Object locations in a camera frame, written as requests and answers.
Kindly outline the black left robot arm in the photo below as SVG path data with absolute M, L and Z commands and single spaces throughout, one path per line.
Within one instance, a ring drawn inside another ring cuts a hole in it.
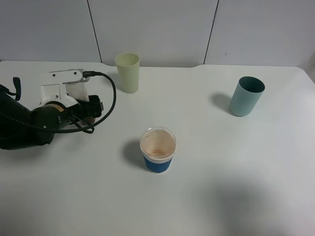
M 59 101 L 50 101 L 29 110 L 19 103 L 21 98 L 20 78 L 14 77 L 16 91 L 0 87 L 0 147 L 6 150 L 30 148 L 50 144 L 56 133 L 67 133 L 65 127 L 75 125 L 81 130 L 91 125 L 90 118 L 98 118 L 103 104 L 97 95 L 90 95 L 86 101 L 77 99 L 76 104 L 66 107 Z

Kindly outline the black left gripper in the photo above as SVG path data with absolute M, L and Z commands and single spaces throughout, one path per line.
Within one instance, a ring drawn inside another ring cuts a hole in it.
M 70 107 L 65 106 L 65 102 L 58 99 L 58 105 L 63 108 L 58 116 L 59 128 L 73 125 L 76 128 L 85 127 L 93 122 L 91 119 L 99 118 L 103 112 L 103 103 L 97 95 L 89 95 L 88 100 L 76 99 L 76 104 Z

